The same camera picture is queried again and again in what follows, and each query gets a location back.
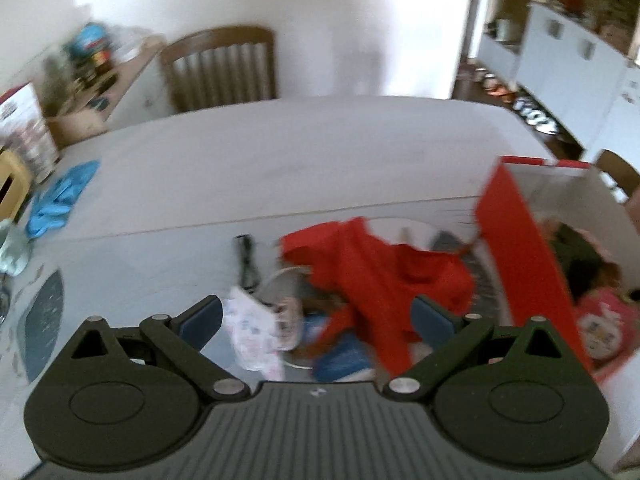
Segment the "blue globe toy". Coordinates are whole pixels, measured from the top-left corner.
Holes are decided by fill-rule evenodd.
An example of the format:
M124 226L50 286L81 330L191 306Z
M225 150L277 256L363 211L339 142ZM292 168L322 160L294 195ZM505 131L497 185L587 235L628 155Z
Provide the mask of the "blue globe toy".
M88 23L65 45L71 60L88 60L101 55L111 58L111 38L106 28L98 23Z

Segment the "wooden chair near cabinet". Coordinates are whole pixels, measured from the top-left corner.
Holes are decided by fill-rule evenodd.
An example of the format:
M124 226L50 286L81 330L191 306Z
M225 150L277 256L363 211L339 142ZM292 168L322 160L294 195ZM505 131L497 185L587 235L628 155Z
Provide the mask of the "wooden chair near cabinet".
M623 157L610 150L600 151L594 166L620 204L626 204L639 187L639 173Z

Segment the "red snack box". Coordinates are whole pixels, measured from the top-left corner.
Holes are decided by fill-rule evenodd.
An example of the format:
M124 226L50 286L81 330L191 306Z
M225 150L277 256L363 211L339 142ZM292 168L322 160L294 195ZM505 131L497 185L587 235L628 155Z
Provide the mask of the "red snack box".
M60 153L33 84L22 84L2 94L1 140L21 157L37 184L53 174Z

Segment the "wooden side cabinet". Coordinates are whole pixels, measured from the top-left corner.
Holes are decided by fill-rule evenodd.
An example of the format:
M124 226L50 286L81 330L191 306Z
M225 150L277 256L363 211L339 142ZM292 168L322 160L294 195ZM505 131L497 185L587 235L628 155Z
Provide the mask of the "wooden side cabinet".
M78 93L72 104L47 119L58 148L100 134L166 118L175 113L160 64L165 39L146 37L131 60L117 65L90 89Z

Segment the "red cloth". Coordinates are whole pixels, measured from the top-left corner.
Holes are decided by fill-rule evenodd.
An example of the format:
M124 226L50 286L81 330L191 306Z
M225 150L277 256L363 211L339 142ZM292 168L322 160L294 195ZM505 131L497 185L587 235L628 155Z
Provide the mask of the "red cloth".
M342 335L370 344L390 376L411 367L410 322L416 296L435 300L450 313L472 306L474 280L457 254L387 243L369 231L365 218L315 224L280 241L281 259L308 266L314 288L341 298L319 338L304 350L309 359L328 353Z

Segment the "dark wooden chair far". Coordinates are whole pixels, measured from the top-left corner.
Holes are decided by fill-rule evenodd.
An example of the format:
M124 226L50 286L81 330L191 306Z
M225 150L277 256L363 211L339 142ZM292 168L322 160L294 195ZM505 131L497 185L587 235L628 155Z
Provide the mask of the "dark wooden chair far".
M201 30L160 50L178 113L279 97L276 34L257 25Z

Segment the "white patterned cloth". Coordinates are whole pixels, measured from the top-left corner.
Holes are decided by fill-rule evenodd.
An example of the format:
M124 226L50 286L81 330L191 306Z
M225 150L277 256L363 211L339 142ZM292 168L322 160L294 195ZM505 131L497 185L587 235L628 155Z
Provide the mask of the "white patterned cloth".
M294 297L263 304L233 286L224 300L224 328L240 367L270 382L282 382L282 353L294 350L303 338L302 304Z

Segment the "yellow tissue box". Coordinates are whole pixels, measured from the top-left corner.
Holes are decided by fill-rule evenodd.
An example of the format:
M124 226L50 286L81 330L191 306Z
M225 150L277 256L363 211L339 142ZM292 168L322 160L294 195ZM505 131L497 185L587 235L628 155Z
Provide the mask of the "yellow tissue box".
M32 188L32 174L21 157L2 148L0 155L0 218L14 220Z

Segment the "blue rubber gloves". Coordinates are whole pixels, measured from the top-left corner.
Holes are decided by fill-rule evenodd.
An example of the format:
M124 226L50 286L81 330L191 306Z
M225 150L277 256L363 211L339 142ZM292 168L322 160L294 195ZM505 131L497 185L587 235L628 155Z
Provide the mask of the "blue rubber gloves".
M73 166L43 194L37 194L25 226L29 240L66 226L81 193L100 168L98 160Z

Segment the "pink strawberry plush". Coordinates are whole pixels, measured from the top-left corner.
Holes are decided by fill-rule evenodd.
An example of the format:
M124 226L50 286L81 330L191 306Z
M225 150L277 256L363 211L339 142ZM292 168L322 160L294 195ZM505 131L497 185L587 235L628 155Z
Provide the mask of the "pink strawberry plush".
M587 356L597 366L634 348L639 330L639 307L614 287L599 287L576 307L577 328Z

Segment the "row of shoes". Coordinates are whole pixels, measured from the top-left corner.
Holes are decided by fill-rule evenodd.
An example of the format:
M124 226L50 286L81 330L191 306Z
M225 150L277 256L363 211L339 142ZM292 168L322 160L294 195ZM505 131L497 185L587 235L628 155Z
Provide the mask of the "row of shoes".
M473 80L480 84L486 96L506 104L526 125L543 136L556 136L562 131L561 125L529 94L511 90L485 67L477 67L474 70Z

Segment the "pink knitted hat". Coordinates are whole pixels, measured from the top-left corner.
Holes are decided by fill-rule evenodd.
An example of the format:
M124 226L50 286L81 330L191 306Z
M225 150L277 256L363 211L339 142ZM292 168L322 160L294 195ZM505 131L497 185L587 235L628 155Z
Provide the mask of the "pink knitted hat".
M597 288L620 286L620 266L590 233L556 219L541 220L538 229L564 275L573 304Z

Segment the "white wall cabinet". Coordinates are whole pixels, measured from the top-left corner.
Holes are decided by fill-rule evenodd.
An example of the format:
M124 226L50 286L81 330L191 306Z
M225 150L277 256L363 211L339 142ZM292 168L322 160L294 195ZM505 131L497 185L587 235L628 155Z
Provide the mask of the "white wall cabinet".
M639 0L474 0L473 61L537 101L578 154L639 160Z

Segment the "blue patterned table mat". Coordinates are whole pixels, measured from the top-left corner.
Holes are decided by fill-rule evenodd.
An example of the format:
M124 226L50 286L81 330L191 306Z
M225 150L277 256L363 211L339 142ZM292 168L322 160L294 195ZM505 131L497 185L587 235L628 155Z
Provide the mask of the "blue patterned table mat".
M410 240L415 248L430 252L455 252L462 246L462 240L449 231L409 220L392 226L395 220L401 219L375 219L372 223L374 235L390 244ZM87 258L78 257L78 261L66 263L59 263L53 257L44 258L44 253L38 256L34 252L26 270L14 278L11 285L11 308L15 308L15 312L21 312L15 325L15 333L27 380L33 382L42 374L78 324L90 314L106 312L106 318L110 321L129 322L157 312L177 312L179 305L174 304L176 294L180 301L201 299L209 294L216 294L222 300L227 300L239 272L235 249L231 248L231 242L223 244L224 247L220 247L226 252L219 249L220 253L215 256L213 249L203 245L203 250L196 254L195 249L200 250L201 247L199 239L194 236L193 233L179 231L167 239L171 244L170 247L167 246L164 256L170 256L171 248L177 256L190 257L183 262L158 260L157 263L162 265L152 271L151 263L155 260L149 260L151 263L145 258L140 260L142 271L151 271L147 278L142 278L141 271L134 272L134 260L127 263L130 258L122 260L119 252L114 252L113 258L110 257L108 262L106 256L91 252L90 255L85 255ZM310 271L301 266L285 270L284 263L277 263L276 245L260 242L256 243L256 247L262 278L252 294L260 302L275 304L284 297L311 298L320 294L310 284ZM116 278L107 278L101 272L98 272L97 278L87 274L89 266L99 271L99 263L103 259L105 265L108 263L112 266L111 270L117 271L114 274ZM471 312L498 321L499 295L484 261L469 254L463 257L463 262L475 284ZM86 312L81 310L80 307L87 305L78 304L77 301L74 304L72 300L80 301L87 294L89 299L104 299L106 304L104 301L99 304L100 308L96 312L91 308ZM246 376L252 384L258 381L257 372L244 372L244 368L239 366L230 337L226 333L215 336L213 343L205 346L205 349L221 366L242 370L241 376Z

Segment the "red and white cardboard box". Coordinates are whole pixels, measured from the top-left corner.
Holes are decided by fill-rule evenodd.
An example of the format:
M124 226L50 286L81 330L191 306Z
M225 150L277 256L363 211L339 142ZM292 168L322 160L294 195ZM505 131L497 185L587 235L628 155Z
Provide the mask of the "red and white cardboard box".
M474 216L515 325L534 315L548 318L598 382L621 368L626 356L602 372L588 358L564 274L537 223L539 218L553 218L587 231L620 266L623 289L638 287L639 235L597 168L586 162L502 156Z

